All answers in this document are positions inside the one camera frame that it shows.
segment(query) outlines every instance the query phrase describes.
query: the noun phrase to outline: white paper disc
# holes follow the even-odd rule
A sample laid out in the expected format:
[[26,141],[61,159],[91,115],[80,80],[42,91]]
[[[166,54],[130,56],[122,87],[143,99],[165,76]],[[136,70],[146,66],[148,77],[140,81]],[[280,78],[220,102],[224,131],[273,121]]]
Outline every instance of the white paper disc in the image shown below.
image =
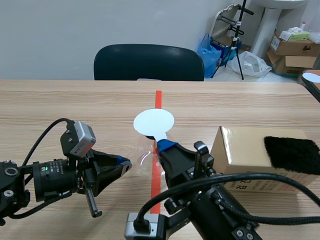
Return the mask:
[[302,76],[313,83],[320,83],[320,76],[314,74],[314,73],[310,73],[310,72],[305,72],[304,74],[302,74]]
[[152,108],[141,112],[133,121],[134,129],[145,136],[154,137],[156,141],[167,139],[168,132],[174,125],[174,116],[160,108]]

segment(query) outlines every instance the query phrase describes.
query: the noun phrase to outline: sink pedestal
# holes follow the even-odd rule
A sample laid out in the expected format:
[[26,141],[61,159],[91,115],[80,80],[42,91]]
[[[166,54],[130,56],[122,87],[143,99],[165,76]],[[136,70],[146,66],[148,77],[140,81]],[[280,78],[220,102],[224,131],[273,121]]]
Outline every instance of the sink pedestal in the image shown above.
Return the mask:
[[251,52],[259,58],[263,59],[267,54],[281,11],[282,9],[265,8],[264,16],[251,48]]

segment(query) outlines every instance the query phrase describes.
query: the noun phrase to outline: screw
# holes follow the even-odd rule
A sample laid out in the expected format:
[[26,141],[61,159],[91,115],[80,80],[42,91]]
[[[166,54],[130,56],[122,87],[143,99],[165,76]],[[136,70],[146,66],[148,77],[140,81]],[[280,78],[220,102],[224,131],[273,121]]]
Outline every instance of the screw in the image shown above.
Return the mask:
[[3,192],[3,195],[7,198],[11,198],[14,195],[14,192],[11,190],[6,190]]
[[247,225],[246,225],[245,227],[246,227],[246,229],[248,229],[248,230],[251,230],[251,229],[252,229],[252,226],[251,226],[249,223],[247,223]]
[[236,234],[241,238],[244,236],[244,232],[241,230],[236,231]]
[[253,240],[254,239],[254,236],[251,234],[251,233],[248,233],[246,235],[246,238],[249,239],[249,240]]

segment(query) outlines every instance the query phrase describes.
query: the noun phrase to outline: cardboard carton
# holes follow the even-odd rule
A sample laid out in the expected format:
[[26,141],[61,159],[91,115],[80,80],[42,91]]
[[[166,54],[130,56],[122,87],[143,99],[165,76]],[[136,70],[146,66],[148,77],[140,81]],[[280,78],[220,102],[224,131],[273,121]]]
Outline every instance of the cardboard carton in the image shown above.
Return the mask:
[[297,78],[305,69],[311,69],[316,61],[315,56],[279,56],[271,49],[267,52],[272,71],[286,78]]
[[320,44],[310,40],[285,41],[274,34],[270,49],[278,56],[316,57],[320,53]]
[[[316,175],[274,168],[265,149],[264,137],[267,136],[307,138],[302,130],[220,126],[211,150],[211,155],[214,157],[213,168],[223,174],[274,173],[294,179],[305,186],[318,178]],[[272,180],[243,180],[227,182],[224,186],[228,190],[244,192],[282,194],[299,192],[287,184]]]

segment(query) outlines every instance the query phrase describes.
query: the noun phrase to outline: tile floor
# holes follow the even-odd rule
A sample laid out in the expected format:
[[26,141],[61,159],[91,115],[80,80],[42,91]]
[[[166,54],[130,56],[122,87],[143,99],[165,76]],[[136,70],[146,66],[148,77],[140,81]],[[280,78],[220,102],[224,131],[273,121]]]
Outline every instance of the tile floor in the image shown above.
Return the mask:
[[239,73],[230,71],[224,66],[220,67],[213,78],[205,78],[206,82],[278,82],[278,83],[297,83],[297,80],[293,78],[286,78],[278,76],[272,72],[269,72],[262,77],[254,77],[244,75],[244,80],[241,79]]

